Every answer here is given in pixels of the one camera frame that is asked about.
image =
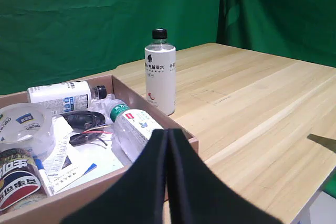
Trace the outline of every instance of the brown cardboard box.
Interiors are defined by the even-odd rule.
[[[86,81],[88,81],[92,86],[105,85],[108,93],[114,93],[117,99],[123,100],[131,108],[147,111],[148,114],[151,115],[165,129],[182,128],[112,75],[95,77],[87,79]],[[13,103],[27,101],[26,92],[5,95],[0,97],[0,108]],[[183,129],[183,131],[193,149],[198,152],[198,140],[185,129]],[[59,223],[63,217],[69,215],[77,209],[80,209],[88,202],[101,195],[104,191],[111,187],[127,169],[128,167],[124,167],[83,185],[69,189],[63,193],[43,199],[35,204],[4,214],[0,216],[0,222],[6,222],[8,224]]]

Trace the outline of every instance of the white bottle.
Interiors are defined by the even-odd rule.
[[[106,88],[92,88],[86,81],[74,81],[28,88],[27,94],[29,102],[46,107],[51,115],[59,115],[87,109],[92,101],[106,97]]]
[[[123,101],[115,99],[106,107],[114,122],[113,131],[122,150],[134,162],[144,149],[155,129],[163,129],[147,112],[130,109]]]
[[[154,29],[145,47],[147,101],[167,115],[175,111],[176,48],[167,43],[166,29]]]

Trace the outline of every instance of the green backdrop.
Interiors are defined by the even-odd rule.
[[[224,44],[336,67],[336,0],[223,0]]]
[[[0,94],[142,59],[153,28],[177,49],[215,42],[219,0],[0,0]]]

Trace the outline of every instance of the light wood tabletop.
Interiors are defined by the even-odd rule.
[[[109,73],[145,96],[143,60]],[[336,150],[307,138],[336,139],[335,105],[335,68],[218,44],[177,52],[171,117],[226,185],[284,223],[335,168]]]

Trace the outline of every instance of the roll of tape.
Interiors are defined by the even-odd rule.
[[[0,151],[28,150],[40,160],[55,147],[50,111],[33,103],[17,103],[0,109]]]

